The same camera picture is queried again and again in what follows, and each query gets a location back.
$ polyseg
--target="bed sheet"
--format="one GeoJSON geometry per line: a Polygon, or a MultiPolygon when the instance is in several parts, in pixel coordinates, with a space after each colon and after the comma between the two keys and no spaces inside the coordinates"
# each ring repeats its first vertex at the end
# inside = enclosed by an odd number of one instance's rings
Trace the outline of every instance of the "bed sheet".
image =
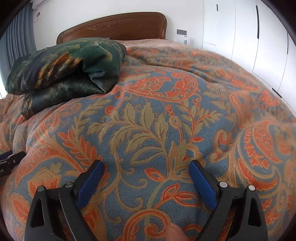
{"type": "Polygon", "coordinates": [[[256,187],[277,240],[296,211],[296,119],[287,105],[216,53],[169,40],[122,43],[128,55],[108,94],[28,121],[23,96],[0,100],[0,153],[27,153],[0,189],[12,237],[23,240],[39,185],[61,187],[100,159],[104,176],[81,210],[98,240],[163,240],[170,221],[194,240],[210,215],[187,170],[198,159],[219,181],[256,187]]]}

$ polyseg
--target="curtain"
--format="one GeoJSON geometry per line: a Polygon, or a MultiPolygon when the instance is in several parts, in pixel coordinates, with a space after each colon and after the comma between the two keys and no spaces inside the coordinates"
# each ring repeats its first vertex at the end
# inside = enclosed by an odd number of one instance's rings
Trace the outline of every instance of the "curtain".
{"type": "Polygon", "coordinates": [[[35,51],[32,3],[29,3],[14,18],[0,40],[0,74],[4,85],[13,63],[35,51]]]}

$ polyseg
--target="wooden headboard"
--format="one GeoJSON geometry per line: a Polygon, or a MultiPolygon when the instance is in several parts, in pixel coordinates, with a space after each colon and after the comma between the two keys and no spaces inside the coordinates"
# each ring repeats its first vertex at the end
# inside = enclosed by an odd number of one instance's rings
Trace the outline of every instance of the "wooden headboard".
{"type": "Polygon", "coordinates": [[[78,38],[164,39],[166,17],[159,12],[130,12],[94,19],[59,34],[57,44],[78,38]]]}

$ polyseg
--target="metal pin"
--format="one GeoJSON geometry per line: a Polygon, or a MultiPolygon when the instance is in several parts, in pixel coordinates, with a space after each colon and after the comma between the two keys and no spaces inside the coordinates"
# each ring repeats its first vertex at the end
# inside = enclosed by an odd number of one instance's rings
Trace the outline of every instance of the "metal pin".
{"type": "Polygon", "coordinates": [[[249,185],[249,190],[250,191],[255,191],[255,187],[253,185],[249,185]]]}
{"type": "Polygon", "coordinates": [[[65,187],[67,187],[67,188],[71,188],[72,186],[73,186],[73,182],[67,182],[65,184],[65,187]]]}
{"type": "Polygon", "coordinates": [[[226,182],[220,182],[220,187],[226,188],[228,184],[226,182]]]}
{"type": "Polygon", "coordinates": [[[37,190],[38,190],[38,192],[42,192],[43,190],[44,190],[44,186],[39,186],[38,188],[37,188],[37,190]]]}

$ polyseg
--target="cabinet door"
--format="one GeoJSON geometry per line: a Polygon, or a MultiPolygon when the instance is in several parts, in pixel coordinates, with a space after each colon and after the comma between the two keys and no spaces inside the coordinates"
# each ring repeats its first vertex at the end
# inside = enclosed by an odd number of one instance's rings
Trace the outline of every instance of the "cabinet door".
{"type": "Polygon", "coordinates": [[[286,68],[279,88],[279,94],[296,112],[296,46],[288,35],[288,56],[286,68]]]}
{"type": "Polygon", "coordinates": [[[216,46],[217,34],[217,1],[218,0],[204,0],[204,36],[202,49],[211,50],[216,46]]]}
{"type": "Polygon", "coordinates": [[[256,0],[235,0],[235,39],[232,61],[253,72],[258,48],[256,0]]]}
{"type": "Polygon", "coordinates": [[[216,52],[231,59],[235,35],[234,0],[217,0],[216,52]]]}
{"type": "Polygon", "coordinates": [[[279,89],[287,59],[287,31],[275,14],[260,0],[259,43],[253,72],[279,89]]]}

